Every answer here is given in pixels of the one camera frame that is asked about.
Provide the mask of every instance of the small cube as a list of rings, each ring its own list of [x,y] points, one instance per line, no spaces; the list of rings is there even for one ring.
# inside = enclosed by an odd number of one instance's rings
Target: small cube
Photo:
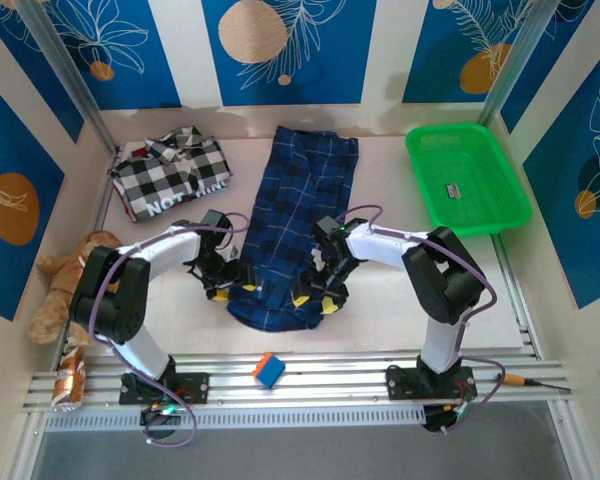
[[[265,356],[260,360],[256,369],[251,373],[267,388],[272,388],[276,383],[282,372],[284,372],[286,365],[278,357],[274,357],[271,352],[266,353]]]

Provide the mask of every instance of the green tray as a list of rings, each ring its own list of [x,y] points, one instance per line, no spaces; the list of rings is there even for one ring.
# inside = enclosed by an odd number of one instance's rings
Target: green tray
[[[529,200],[487,128],[476,123],[420,127],[406,143],[436,227],[469,237],[500,233],[531,218]]]

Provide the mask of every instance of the stuffed animal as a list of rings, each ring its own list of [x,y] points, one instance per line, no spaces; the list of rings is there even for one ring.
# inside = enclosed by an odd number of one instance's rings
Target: stuffed animal
[[[41,255],[36,260],[38,270],[51,277],[47,298],[29,325],[29,336],[39,344],[51,343],[60,334],[69,317],[69,305],[78,287],[84,262],[91,250],[99,245],[118,248],[122,244],[115,235],[103,230],[85,236],[76,251],[67,257]],[[69,338],[74,345],[90,345],[89,333],[77,323],[71,322]]]

